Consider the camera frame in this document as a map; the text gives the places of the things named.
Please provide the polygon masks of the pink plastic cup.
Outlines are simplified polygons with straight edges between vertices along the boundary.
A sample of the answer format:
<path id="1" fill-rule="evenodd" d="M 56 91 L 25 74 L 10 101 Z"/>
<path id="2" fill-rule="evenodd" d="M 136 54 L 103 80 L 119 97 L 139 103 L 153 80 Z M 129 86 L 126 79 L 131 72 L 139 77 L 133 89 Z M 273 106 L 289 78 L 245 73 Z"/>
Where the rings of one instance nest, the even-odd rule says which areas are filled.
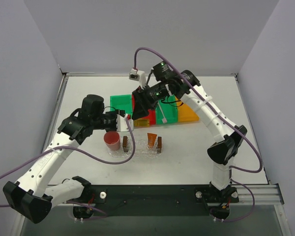
<path id="1" fill-rule="evenodd" d="M 112 150 L 117 151 L 120 149 L 120 135 L 116 131 L 109 131 L 104 135 L 104 142 L 106 146 Z"/>

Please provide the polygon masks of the yellow toothpaste tube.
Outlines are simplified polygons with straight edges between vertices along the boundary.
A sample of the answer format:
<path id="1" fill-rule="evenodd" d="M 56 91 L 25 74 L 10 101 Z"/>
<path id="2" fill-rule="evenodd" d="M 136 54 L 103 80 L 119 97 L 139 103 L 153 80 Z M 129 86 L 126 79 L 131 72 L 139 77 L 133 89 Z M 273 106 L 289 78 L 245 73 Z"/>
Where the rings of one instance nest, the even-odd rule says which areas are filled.
<path id="1" fill-rule="evenodd" d="M 149 119 L 137 119 L 134 121 L 135 127 L 149 127 Z"/>

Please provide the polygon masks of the white toothbrush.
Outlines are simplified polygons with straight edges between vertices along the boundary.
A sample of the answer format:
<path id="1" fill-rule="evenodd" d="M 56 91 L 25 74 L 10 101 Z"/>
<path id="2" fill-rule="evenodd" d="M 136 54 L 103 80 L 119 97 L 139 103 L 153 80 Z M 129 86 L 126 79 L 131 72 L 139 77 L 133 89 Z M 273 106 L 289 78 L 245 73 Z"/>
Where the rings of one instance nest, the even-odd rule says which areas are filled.
<path id="1" fill-rule="evenodd" d="M 165 117 L 165 115 L 164 115 L 164 112 L 163 112 L 163 109 L 162 109 L 160 103 L 158 103 L 158 108 L 159 108 L 159 111 L 160 111 L 160 113 L 161 113 L 161 115 L 162 115 L 162 123 L 163 123 L 163 124 L 166 124 L 166 123 L 167 123 L 167 119 L 166 119 L 166 117 Z"/>

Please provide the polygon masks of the orange toothpaste tube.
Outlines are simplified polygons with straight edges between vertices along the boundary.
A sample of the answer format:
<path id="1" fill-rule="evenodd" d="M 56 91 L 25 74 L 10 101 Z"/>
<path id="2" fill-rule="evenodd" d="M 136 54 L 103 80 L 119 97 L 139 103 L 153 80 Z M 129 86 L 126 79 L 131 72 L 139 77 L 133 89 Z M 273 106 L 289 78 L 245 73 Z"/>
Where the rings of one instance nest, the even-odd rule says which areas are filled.
<path id="1" fill-rule="evenodd" d="M 147 133 L 147 146 L 149 149 L 152 149 L 155 146 L 157 137 L 158 137 L 157 134 Z"/>

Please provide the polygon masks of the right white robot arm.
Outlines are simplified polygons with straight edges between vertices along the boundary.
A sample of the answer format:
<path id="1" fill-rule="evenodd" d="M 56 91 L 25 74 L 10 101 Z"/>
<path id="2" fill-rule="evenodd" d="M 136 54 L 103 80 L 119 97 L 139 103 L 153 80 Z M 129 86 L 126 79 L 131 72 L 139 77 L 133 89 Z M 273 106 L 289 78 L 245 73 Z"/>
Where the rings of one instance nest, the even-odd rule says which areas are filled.
<path id="1" fill-rule="evenodd" d="M 236 124 L 227 125 L 219 120 L 218 117 L 223 113 L 191 71 L 184 70 L 177 74 L 162 61 L 152 68 L 152 73 L 158 83 L 151 87 L 148 85 L 144 71 L 132 68 L 129 73 L 131 80 L 140 83 L 132 92 L 135 101 L 133 120 L 146 117 L 149 111 L 156 109 L 159 101 L 174 95 L 195 112 L 212 134 L 215 142 L 207 150 L 214 162 L 211 184 L 219 191 L 226 189 L 231 182 L 230 165 L 233 163 L 231 158 L 237 154 L 243 141 L 242 136 L 246 135 L 247 129 L 241 125 L 238 127 L 239 131 L 235 132 L 233 129 L 237 127 Z"/>

